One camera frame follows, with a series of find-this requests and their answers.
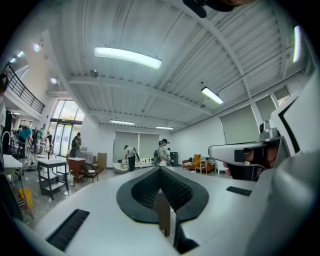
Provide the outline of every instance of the yellow object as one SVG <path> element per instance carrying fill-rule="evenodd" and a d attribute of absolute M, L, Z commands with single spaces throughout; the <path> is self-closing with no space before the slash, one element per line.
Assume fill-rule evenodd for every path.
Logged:
<path fill-rule="evenodd" d="M 22 188 L 19 189 L 20 197 L 24 200 L 24 194 L 26 196 L 26 202 L 28 203 L 28 206 L 30 209 L 34 207 L 34 203 L 32 201 L 31 191 L 27 188 L 24 189 L 24 192 L 22 191 Z"/>
<path fill-rule="evenodd" d="M 200 159 L 201 159 L 201 155 L 200 154 L 195 154 L 193 157 L 193 163 L 192 165 L 195 167 L 198 167 L 200 165 Z"/>

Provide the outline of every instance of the shelf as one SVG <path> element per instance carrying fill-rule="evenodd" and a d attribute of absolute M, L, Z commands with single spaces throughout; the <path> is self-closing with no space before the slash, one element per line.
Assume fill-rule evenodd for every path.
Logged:
<path fill-rule="evenodd" d="M 61 181 L 58 181 L 57 183 L 53 183 L 53 184 L 51 184 L 51 190 L 52 191 L 56 190 L 57 188 L 60 188 L 61 186 L 65 185 L 65 184 L 66 184 L 65 182 L 61 182 Z M 45 186 L 45 187 L 43 187 L 43 189 L 50 191 L 49 186 Z"/>
<path fill-rule="evenodd" d="M 49 179 L 50 180 L 54 179 L 54 178 L 57 178 L 57 177 L 60 177 L 62 175 L 65 175 L 65 174 L 64 173 L 61 174 L 61 173 L 58 172 L 57 175 L 56 175 L 51 170 L 49 171 Z M 48 173 L 44 173 L 44 174 L 41 173 L 40 176 L 41 176 L 41 178 L 43 178 L 45 180 L 48 180 Z"/>

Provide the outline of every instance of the window blind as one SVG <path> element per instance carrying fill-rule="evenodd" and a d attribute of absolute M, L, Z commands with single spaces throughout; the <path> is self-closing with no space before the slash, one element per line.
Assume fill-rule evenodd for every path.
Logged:
<path fill-rule="evenodd" d="M 267 97 L 259 99 L 255 103 L 260 111 L 262 120 L 269 121 L 270 117 L 271 117 L 271 113 L 276 110 L 276 106 L 275 106 L 274 102 L 272 101 L 271 96 L 268 95 Z"/>
<path fill-rule="evenodd" d="M 253 142 L 259 139 L 259 128 L 250 105 L 221 116 L 221 123 L 227 144 Z"/>
<path fill-rule="evenodd" d="M 160 136 L 159 134 L 145 134 L 140 133 L 139 142 L 139 157 L 153 158 L 154 151 L 159 148 Z"/>
<path fill-rule="evenodd" d="M 125 145 L 135 148 L 138 151 L 138 133 L 116 131 L 114 140 L 113 159 L 118 161 L 125 157 Z"/>
<path fill-rule="evenodd" d="M 286 87 L 282 88 L 281 90 L 278 90 L 274 93 L 275 97 L 277 100 L 281 100 L 282 98 L 286 96 L 290 96 L 289 91 L 287 90 Z"/>

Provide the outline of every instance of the wall light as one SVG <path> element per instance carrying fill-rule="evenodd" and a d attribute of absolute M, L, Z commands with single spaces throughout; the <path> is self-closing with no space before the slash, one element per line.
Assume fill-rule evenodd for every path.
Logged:
<path fill-rule="evenodd" d="M 110 122 L 114 124 L 123 124 L 123 125 L 130 125 L 130 126 L 135 125 L 134 122 L 125 122 L 125 121 L 118 121 L 118 120 L 110 120 Z"/>
<path fill-rule="evenodd" d="M 25 54 L 25 53 L 24 53 L 23 51 L 20 51 L 20 52 L 17 54 L 17 56 L 20 58 L 20 57 L 22 57 L 24 54 Z"/>
<path fill-rule="evenodd" d="M 164 130 L 173 130 L 172 127 L 165 127 L 165 126 L 156 126 L 156 129 L 164 129 Z"/>
<path fill-rule="evenodd" d="M 224 101 L 216 95 L 212 90 L 210 90 L 208 87 L 204 87 L 201 92 L 205 95 L 207 95 L 209 98 L 213 99 L 216 103 L 222 104 Z"/>
<path fill-rule="evenodd" d="M 301 52 L 301 30 L 299 26 L 294 28 L 294 52 L 293 63 L 297 62 L 300 58 Z"/>
<path fill-rule="evenodd" d="M 33 45 L 33 49 L 34 49 L 35 52 L 39 52 L 40 51 L 40 45 L 38 43 L 35 43 Z"/>
<path fill-rule="evenodd" d="M 137 52 L 109 47 L 95 47 L 94 56 L 103 58 L 119 59 L 139 63 L 150 68 L 159 69 L 162 61 Z"/>

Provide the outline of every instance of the balcony railing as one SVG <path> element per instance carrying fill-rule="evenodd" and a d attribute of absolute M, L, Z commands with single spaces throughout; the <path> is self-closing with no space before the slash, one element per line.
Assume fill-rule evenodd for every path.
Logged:
<path fill-rule="evenodd" d="M 31 108 L 42 113 L 45 105 L 38 100 L 24 85 L 24 83 L 19 79 L 19 77 L 14 72 L 13 68 L 11 67 L 10 63 L 6 66 L 6 72 L 8 75 L 9 83 L 8 87 L 15 92 L 25 103 L 27 103 Z"/>

